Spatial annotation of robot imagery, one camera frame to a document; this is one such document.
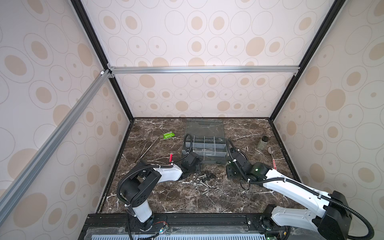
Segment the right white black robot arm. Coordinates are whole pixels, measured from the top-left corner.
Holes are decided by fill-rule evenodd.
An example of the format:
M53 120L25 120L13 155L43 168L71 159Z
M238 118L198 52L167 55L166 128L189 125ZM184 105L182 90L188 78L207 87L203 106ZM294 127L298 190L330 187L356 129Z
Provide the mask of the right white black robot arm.
M262 162L251 164L247 155L226 139L229 155L228 177L239 178L248 186L258 185L278 192L304 206L303 209L287 209L271 205L263 220L264 228L271 225L290 226L319 233L327 240L371 240L375 230L360 213L349 207L346 197L337 191L328 193L295 181ZM353 217L358 218L368 229L364 236L349 234Z

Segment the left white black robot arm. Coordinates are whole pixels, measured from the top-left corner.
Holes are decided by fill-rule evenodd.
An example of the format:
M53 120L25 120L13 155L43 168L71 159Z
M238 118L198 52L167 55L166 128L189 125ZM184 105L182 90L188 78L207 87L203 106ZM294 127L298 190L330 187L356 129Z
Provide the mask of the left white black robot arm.
M186 154L168 165L150 165L140 160L118 183L118 199L129 208L142 231L148 231L153 224L154 214L148 197L158 183L177 182L197 174L201 170L201 157L193 152L191 134L184 137L183 148Z

